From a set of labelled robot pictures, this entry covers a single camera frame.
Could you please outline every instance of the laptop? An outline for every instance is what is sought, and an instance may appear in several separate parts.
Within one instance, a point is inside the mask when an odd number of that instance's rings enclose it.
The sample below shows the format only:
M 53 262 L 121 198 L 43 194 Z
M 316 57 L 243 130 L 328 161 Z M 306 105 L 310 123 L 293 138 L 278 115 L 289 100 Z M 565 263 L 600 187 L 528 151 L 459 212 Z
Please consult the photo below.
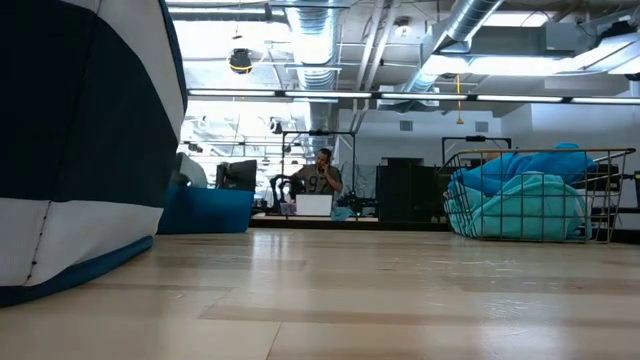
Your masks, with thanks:
M 296 215 L 298 216 L 331 216 L 333 196 L 331 195 L 297 195 Z

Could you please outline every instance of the metal wire cart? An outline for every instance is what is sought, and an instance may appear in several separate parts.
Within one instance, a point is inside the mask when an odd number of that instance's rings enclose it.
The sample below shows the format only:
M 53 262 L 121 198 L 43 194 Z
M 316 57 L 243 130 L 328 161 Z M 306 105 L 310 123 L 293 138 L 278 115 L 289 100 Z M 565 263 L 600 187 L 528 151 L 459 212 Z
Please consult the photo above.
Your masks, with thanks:
M 437 172 L 448 224 L 476 239 L 609 242 L 634 152 L 570 144 L 460 151 Z

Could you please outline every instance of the man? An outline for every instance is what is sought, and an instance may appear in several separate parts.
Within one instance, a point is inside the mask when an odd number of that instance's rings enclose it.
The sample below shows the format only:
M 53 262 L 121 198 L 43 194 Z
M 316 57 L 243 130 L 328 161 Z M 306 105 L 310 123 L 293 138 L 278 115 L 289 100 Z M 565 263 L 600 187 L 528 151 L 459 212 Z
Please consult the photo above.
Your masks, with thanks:
M 342 192 L 340 170 L 331 166 L 331 150 L 322 148 L 314 165 L 304 165 L 293 177 L 304 182 L 305 194 L 333 195 Z

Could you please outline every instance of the computer monitor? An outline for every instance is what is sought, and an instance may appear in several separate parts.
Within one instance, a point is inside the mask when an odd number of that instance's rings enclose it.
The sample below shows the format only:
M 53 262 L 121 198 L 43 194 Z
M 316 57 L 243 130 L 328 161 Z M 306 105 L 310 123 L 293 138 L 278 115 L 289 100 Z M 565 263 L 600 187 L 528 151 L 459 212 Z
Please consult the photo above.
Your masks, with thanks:
M 224 181 L 221 188 L 255 192 L 257 172 L 258 162 L 256 160 L 228 164 L 224 170 Z

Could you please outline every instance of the silver duct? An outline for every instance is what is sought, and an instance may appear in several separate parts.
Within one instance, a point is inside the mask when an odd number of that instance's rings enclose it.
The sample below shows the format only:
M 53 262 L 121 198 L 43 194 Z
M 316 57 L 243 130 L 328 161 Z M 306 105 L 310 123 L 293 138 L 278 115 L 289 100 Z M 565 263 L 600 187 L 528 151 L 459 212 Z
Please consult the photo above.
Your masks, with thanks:
M 451 40 L 456 42 L 468 42 L 473 35 L 482 27 L 482 24 L 493 14 L 494 11 L 502 4 L 504 0 L 457 0 L 451 9 L 451 16 L 445 20 L 447 22 L 444 34 Z M 430 39 L 431 48 L 424 49 L 428 51 L 427 57 L 440 46 L 445 36 L 439 36 L 437 39 Z M 428 62 L 422 65 L 413 78 L 405 85 L 404 91 L 407 92 L 426 92 L 433 86 L 438 79 L 438 74 L 434 74 L 428 67 Z
M 268 4 L 232 7 L 193 7 L 172 5 L 169 9 L 174 21 L 239 21 L 289 24 L 283 9 L 273 9 Z
M 334 44 L 337 38 L 338 10 L 313 7 L 288 8 L 286 14 L 293 31 L 294 58 L 305 65 L 331 65 L 335 61 Z M 300 87 L 305 90 L 333 90 L 336 73 L 333 70 L 298 69 Z M 337 104 L 310 102 L 307 127 L 309 130 L 337 130 Z M 335 139 L 311 137 L 315 153 Z

